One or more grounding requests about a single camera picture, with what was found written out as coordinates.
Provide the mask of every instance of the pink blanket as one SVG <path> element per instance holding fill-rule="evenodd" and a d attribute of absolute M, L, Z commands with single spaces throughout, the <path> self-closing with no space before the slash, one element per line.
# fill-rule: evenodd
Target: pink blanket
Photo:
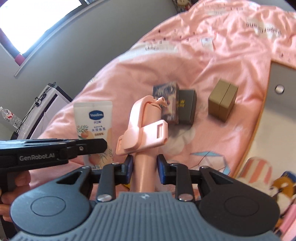
<path fill-rule="evenodd" d="M 207 164 L 232 174 L 254 131 L 268 84 L 271 59 L 295 64 L 294 13 L 250 1 L 201 0 L 145 35 L 128 52 L 106 65 L 40 138 L 77 138 L 73 103 L 113 102 L 113 148 L 127 129 L 135 101 L 152 86 L 177 81 L 195 89 L 194 125 L 171 126 L 160 149 L 168 160 L 189 168 Z M 223 78 L 239 86 L 236 104 L 222 123 L 207 114 L 207 99 Z M 114 156 L 122 162 L 124 157 Z M 83 165 L 81 158 L 62 167 L 31 171 L 36 187 Z"/>

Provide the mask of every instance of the bright window light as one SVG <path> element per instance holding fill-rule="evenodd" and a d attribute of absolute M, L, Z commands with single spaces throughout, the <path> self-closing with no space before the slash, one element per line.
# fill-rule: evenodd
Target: bright window light
<path fill-rule="evenodd" d="M 0 28 L 20 53 L 81 5 L 79 0 L 8 0 L 0 7 Z"/>

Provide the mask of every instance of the ribbed surface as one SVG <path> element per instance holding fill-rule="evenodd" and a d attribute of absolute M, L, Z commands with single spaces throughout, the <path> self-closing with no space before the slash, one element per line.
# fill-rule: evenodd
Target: ribbed surface
<path fill-rule="evenodd" d="M 279 241 L 268 232 L 257 237 L 236 237 L 206 223 L 193 203 L 172 198 L 169 192 L 122 193 L 109 203 L 95 206 L 79 228 L 55 237 L 24 233 L 12 241 Z"/>

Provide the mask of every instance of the window sill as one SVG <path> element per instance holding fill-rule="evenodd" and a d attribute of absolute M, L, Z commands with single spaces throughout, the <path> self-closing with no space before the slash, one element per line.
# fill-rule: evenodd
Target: window sill
<path fill-rule="evenodd" d="M 60 26 L 58 26 L 53 32 L 51 32 L 30 54 L 29 56 L 24 60 L 24 62 L 20 65 L 20 67 L 16 70 L 16 72 L 14 73 L 14 77 L 18 77 L 18 75 L 21 73 L 21 71 L 23 70 L 23 68 L 25 67 L 25 65 L 31 60 L 31 58 L 35 55 L 35 53 L 37 53 L 39 51 L 39 49 L 52 37 L 54 36 L 58 31 L 60 31 L 61 29 L 63 29 L 64 27 L 66 27 L 68 24 L 70 24 L 73 20 L 75 20 L 76 18 L 78 18 L 79 16 L 83 15 L 84 13 L 86 13 L 88 10 L 90 10 L 91 8 L 99 5 L 102 2 L 105 2 L 106 0 L 97 0 L 93 3 L 91 3 L 90 5 L 86 6 L 85 8 L 83 8 L 81 11 L 79 11 L 78 13 L 76 13 L 75 15 L 73 15 L 72 17 L 70 17 L 69 19 L 67 19 L 65 22 L 63 22 Z"/>

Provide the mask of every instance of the water bottle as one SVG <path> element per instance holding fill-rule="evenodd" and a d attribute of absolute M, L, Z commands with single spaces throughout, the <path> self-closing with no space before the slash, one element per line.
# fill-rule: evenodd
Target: water bottle
<path fill-rule="evenodd" d="M 1 106 L 0 112 L 2 113 L 3 118 L 7 120 L 13 127 L 15 127 L 16 129 L 20 127 L 22 120 L 16 115 L 12 114 L 10 110 L 3 109 L 3 107 Z"/>

